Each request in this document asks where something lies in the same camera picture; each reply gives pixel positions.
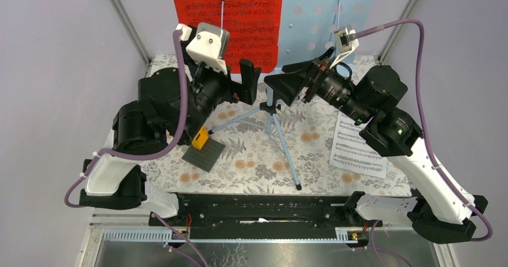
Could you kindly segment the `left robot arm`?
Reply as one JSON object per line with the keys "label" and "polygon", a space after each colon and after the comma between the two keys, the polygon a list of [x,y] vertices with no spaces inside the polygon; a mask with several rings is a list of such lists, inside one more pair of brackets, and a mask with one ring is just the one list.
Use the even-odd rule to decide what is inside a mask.
{"label": "left robot arm", "polygon": [[240,60],[241,83],[187,60],[183,68],[155,71],[138,82],[138,98],[120,108],[105,151],[83,164],[86,187],[79,204],[111,210],[143,208],[170,225],[184,222],[186,210],[177,195],[155,187],[140,164],[168,152],[168,136],[190,145],[210,114],[223,102],[253,104],[261,69]]}

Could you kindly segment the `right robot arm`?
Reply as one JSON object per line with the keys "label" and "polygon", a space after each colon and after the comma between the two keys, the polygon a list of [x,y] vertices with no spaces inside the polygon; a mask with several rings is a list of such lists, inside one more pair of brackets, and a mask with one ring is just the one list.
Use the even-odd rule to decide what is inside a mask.
{"label": "right robot arm", "polygon": [[265,77],[274,96],[292,104],[319,97],[357,126],[359,136],[381,157],[400,168],[416,186],[411,198],[373,196],[355,192],[346,201],[341,217],[351,226],[379,220],[410,226],[436,244],[474,240],[473,216],[482,216],[484,196],[472,195],[451,179],[427,152],[424,131],[410,114],[398,108],[407,86],[388,65],[376,65],[359,83],[344,77],[332,65],[332,49],[304,62],[285,65],[280,74]]}

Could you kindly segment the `white sheet music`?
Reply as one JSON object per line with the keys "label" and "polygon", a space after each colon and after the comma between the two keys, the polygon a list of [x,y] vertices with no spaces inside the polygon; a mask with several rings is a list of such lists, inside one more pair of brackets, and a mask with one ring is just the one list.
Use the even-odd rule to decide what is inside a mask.
{"label": "white sheet music", "polygon": [[381,157],[359,136],[360,126],[338,113],[329,164],[347,171],[385,178],[388,160]]}

